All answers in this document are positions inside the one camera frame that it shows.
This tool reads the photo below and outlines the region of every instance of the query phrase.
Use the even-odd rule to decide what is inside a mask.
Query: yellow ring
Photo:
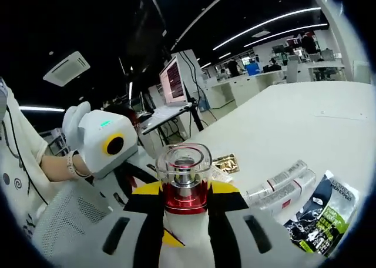
[[[112,142],[112,140],[114,140],[115,138],[123,138],[124,140],[124,135],[122,133],[115,133],[115,134],[112,134],[110,135],[106,140],[105,142],[103,143],[103,152],[105,154],[107,154],[108,156],[112,156],[110,153],[107,152],[107,147],[108,145],[110,144],[110,142]]]

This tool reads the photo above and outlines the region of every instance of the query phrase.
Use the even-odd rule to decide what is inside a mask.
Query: clear plastic container
[[[182,143],[163,148],[156,169],[168,212],[186,215],[206,211],[211,166],[212,156],[205,145]]]

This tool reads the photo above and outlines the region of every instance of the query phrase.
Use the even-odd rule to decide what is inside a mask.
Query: black ceiling
[[[125,94],[125,83],[129,81],[134,81],[136,94],[158,81],[162,46],[168,51],[214,0],[155,1],[163,19],[153,0],[2,0],[0,76],[21,105],[67,108],[78,104],[83,96],[97,108],[101,101]],[[260,22],[313,6],[317,6],[313,0],[221,0],[188,31],[174,51],[193,49],[202,65],[216,63],[227,52],[234,55],[244,51],[243,46],[254,40],[251,36],[263,29],[275,34],[326,22],[321,11],[301,14],[212,50]],[[165,28],[167,35],[163,38]],[[42,80],[50,68],[74,51],[81,52],[89,62],[88,71],[62,88]]]
[[[176,39],[201,13],[202,9],[207,8],[213,1],[157,0],[169,31],[167,35],[168,48],[172,47]],[[225,53],[231,52],[235,55],[245,51],[244,45],[258,40],[251,36],[264,29],[270,31],[270,35],[272,35],[293,28],[326,23],[327,20],[321,11],[294,15],[257,28],[213,51],[213,48],[220,43],[254,25],[282,14],[312,7],[317,7],[313,0],[221,0],[195,23],[176,45],[174,51],[193,49],[196,56],[200,58],[201,64],[216,63],[219,61],[218,57]]]

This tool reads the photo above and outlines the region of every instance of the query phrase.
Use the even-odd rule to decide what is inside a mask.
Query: person sitting
[[[217,76],[217,80],[218,81],[221,81],[221,80],[223,80],[223,79],[228,79],[229,78],[229,76],[227,75],[227,73],[226,73],[226,70],[224,69],[224,68],[222,68],[221,69],[221,72],[218,74],[218,76]]]
[[[271,62],[271,65],[269,65],[269,68],[268,68],[269,71],[282,70],[281,66],[277,64],[277,62],[276,62],[276,60],[274,58],[272,58],[270,60],[270,62]]]

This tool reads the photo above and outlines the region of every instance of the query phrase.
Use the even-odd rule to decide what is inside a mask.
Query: white shirt
[[[8,88],[7,105],[11,111],[14,132],[24,167],[43,198],[50,202],[58,188],[51,183],[40,167],[47,142],[36,132],[19,109],[13,92]],[[35,225],[46,208],[29,181],[18,156],[9,112],[0,125],[0,185],[17,223],[31,237]]]

